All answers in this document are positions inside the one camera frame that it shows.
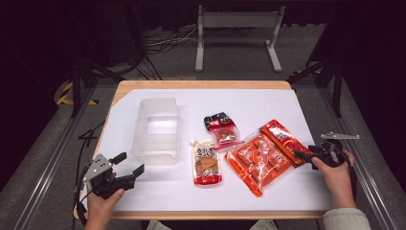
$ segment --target orange snack package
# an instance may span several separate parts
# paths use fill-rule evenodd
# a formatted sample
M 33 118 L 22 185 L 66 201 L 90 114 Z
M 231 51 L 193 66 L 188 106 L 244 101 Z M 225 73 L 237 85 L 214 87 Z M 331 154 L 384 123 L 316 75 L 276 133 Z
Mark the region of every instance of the orange snack package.
M 305 163 L 304 160 L 299 159 L 295 156 L 296 151 L 302 151 L 305 153 L 311 153 L 311 151 L 306 148 L 302 143 L 296 139 L 295 136 L 290 133 L 286 127 L 284 127 L 281 123 L 277 120 L 272 120 L 269 123 L 262 126 L 259 131 L 266 134 L 269 138 L 271 138 L 275 144 L 278 145 L 279 148 L 289 157 L 289 159 L 293 162 L 295 167 L 299 167 Z
M 262 188 L 292 166 L 292 162 L 265 134 L 251 138 L 225 154 L 227 162 L 255 196 L 262 196 Z

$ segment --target red packet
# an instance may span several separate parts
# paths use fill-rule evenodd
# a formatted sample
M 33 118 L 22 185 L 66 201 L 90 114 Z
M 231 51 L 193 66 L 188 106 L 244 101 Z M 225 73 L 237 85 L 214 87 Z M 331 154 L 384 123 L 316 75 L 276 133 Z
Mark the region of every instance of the red packet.
M 266 134 L 271 138 L 275 144 L 277 144 L 281 150 L 292 160 L 295 167 L 299 167 L 305 163 L 304 160 L 299 159 L 295 156 L 295 150 L 302 151 L 305 153 L 311 153 L 311 151 L 306 148 L 302 143 L 290 133 L 286 127 L 284 127 L 277 120 L 272 120 L 269 123 L 262 126 L 259 131 Z
M 215 150 L 225 150 L 242 143 L 236 124 L 224 112 L 205 117 L 204 124 L 215 139 Z

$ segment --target dark background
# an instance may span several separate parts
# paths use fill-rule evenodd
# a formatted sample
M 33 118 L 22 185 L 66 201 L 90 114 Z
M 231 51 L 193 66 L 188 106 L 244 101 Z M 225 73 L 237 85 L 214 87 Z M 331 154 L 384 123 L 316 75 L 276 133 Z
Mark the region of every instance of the dark background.
M 146 25 L 176 31 L 196 23 L 197 15 L 197 6 L 78 6 L 68 11 L 48 0 L 7 0 L 5 6 L 0 8 L 1 188 L 55 114 L 56 90 L 70 78 L 77 55 L 103 66 L 134 63 L 143 55 Z M 354 5 L 349 12 L 355 7 L 356 14 L 331 24 L 312 61 L 345 48 L 340 53 L 343 77 L 386 163 L 406 191 L 402 176 L 406 157 L 400 145 L 406 128 L 402 31 L 406 17 L 400 3 L 371 1 L 362 8 Z M 327 23 L 334 10 L 328 5 L 288 6 L 282 24 Z M 116 26 L 122 23 L 127 27 Z

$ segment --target white stand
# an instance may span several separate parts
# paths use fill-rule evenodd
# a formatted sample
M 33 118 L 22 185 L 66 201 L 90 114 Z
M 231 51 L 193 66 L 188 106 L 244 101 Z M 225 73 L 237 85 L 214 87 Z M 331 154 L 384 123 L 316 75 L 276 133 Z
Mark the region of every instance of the white stand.
M 198 43 L 196 54 L 195 71 L 203 71 L 203 56 L 204 56 L 204 40 L 203 28 L 221 28 L 221 27 L 261 27 L 273 28 L 272 37 L 270 40 L 265 40 L 266 49 L 268 49 L 269 57 L 271 57 L 272 65 L 275 72 L 282 70 L 277 54 L 275 52 L 275 42 L 278 32 L 281 27 L 284 7 L 280 7 L 279 11 L 261 11 L 261 12 L 233 12 L 233 11 L 203 11 L 202 6 L 199 6 L 198 16 Z

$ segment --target metal bracket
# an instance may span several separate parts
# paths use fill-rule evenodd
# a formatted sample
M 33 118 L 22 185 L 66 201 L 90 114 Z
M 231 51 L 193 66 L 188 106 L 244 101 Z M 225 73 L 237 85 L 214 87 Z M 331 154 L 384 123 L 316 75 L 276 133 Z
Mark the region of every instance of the metal bracket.
M 340 134 L 340 133 L 328 133 L 328 134 L 322 134 L 321 138 L 323 139 L 333 139 L 333 140 L 349 140 L 349 139 L 360 139 L 359 135 L 351 136 L 351 135 L 346 135 L 346 134 Z
M 96 176 L 108 171 L 113 168 L 113 164 L 107 160 L 101 153 L 99 153 L 93 160 L 92 165 L 90 165 L 89 170 L 83 178 L 83 182 L 90 181 Z

